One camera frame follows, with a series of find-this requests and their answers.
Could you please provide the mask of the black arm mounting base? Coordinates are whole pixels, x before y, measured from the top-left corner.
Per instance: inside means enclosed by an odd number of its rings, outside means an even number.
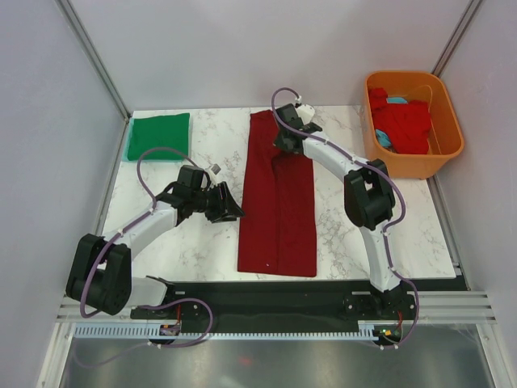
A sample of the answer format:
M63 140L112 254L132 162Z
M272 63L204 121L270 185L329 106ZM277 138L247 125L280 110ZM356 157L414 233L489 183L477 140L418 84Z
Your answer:
M403 284L390 302L382 301L367 280L176 282L167 285L164 310L136 308L133 319L179 318L182 327L354 329L361 320L408 323L416 305Z

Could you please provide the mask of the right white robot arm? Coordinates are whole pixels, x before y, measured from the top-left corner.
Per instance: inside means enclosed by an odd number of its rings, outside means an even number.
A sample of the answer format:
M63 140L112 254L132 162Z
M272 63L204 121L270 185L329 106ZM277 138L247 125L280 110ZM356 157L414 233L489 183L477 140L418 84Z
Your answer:
M348 219L359 228L369 263L369 280L374 289L370 297L372 313L388 318L399 308L397 295L401 277L396 274L389 249L395 196L386 165L376 159L367 161L333 143L322 128L307 117L302 106L293 104L275 108L273 115L278 125L275 146L289 153L301 154L331 172L343 183L344 209Z

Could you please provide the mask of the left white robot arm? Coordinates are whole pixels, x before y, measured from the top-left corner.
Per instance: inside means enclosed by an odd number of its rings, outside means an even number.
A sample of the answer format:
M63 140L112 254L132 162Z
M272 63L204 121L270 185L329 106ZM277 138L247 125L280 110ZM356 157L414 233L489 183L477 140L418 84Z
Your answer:
M216 164L206 169L183 166L178 178L126 226L106 235L81 237L65 294L79 303L83 318L98 313L116 315L126 306L150 308L160 318L174 314L178 300L167 292L166 281L134 277L132 262L157 238L194 213L202 213L211 223L243 217L227 183L218 181L219 171Z

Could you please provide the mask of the dark red t shirt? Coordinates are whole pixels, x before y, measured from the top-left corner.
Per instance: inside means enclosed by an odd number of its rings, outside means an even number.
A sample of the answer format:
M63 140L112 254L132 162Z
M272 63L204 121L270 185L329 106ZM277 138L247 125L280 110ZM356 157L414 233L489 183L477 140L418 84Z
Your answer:
M313 162L275 147L277 133L271 111L250 115L237 269L315 277Z

